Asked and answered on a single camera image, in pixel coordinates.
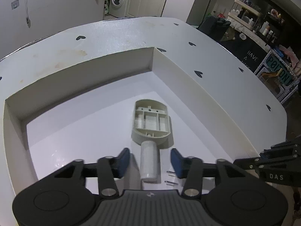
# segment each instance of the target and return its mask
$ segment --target red object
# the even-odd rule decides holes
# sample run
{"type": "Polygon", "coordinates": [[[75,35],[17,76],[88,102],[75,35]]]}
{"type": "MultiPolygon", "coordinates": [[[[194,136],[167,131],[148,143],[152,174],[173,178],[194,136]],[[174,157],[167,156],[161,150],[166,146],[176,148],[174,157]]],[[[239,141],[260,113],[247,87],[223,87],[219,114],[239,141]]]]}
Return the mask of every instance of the red object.
{"type": "Polygon", "coordinates": [[[223,14],[219,14],[218,17],[225,19],[226,17],[223,14]]]}

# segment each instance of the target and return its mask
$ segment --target green sign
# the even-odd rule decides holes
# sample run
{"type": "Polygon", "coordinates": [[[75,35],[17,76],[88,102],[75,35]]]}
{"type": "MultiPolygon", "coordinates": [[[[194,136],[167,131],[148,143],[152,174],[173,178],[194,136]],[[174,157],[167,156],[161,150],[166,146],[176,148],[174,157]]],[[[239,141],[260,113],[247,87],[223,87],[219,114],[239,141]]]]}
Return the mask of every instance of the green sign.
{"type": "Polygon", "coordinates": [[[273,72],[278,72],[281,68],[283,69],[279,75],[279,79],[285,86],[290,85],[293,81],[293,77],[286,69],[286,66],[275,55],[271,54],[270,57],[267,58],[266,64],[273,72]]]}

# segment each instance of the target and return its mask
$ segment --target wooden shelf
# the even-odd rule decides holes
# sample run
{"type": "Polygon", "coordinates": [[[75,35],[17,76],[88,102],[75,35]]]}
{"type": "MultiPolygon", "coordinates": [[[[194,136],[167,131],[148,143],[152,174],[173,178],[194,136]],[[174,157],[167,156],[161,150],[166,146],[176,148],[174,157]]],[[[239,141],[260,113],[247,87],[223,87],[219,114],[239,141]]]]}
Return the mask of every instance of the wooden shelf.
{"type": "Polygon", "coordinates": [[[248,28],[250,31],[253,30],[253,27],[251,25],[249,25],[248,23],[244,22],[242,19],[238,18],[236,15],[232,14],[231,12],[228,13],[228,16],[231,17],[232,19],[236,20],[237,22],[239,22],[240,24],[242,24],[246,28],[248,28]]]}
{"type": "Polygon", "coordinates": [[[246,5],[245,3],[241,2],[240,0],[235,0],[235,3],[241,5],[243,8],[245,8],[246,10],[248,10],[249,12],[255,14],[257,17],[261,16],[261,13],[256,11],[254,8],[251,8],[250,6],[246,5]]]}

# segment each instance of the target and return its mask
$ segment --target plastic object with handle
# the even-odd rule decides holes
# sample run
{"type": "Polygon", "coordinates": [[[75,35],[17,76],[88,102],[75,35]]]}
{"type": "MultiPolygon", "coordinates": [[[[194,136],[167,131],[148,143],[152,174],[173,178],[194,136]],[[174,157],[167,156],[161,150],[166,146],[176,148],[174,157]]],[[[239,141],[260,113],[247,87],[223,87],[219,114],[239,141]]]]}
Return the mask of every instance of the plastic object with handle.
{"type": "Polygon", "coordinates": [[[156,182],[158,148],[170,134],[166,105],[151,99],[138,100],[133,113],[131,138],[141,145],[140,177],[144,182],[156,182]]]}

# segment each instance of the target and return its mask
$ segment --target white cabinet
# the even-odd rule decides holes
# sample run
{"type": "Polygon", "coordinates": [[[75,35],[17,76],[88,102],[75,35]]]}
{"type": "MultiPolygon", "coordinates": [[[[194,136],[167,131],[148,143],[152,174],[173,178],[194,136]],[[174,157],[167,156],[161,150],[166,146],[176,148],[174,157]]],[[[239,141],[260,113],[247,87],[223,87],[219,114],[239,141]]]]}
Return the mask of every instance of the white cabinet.
{"type": "Polygon", "coordinates": [[[128,0],[126,17],[161,17],[165,0],[128,0]]]}

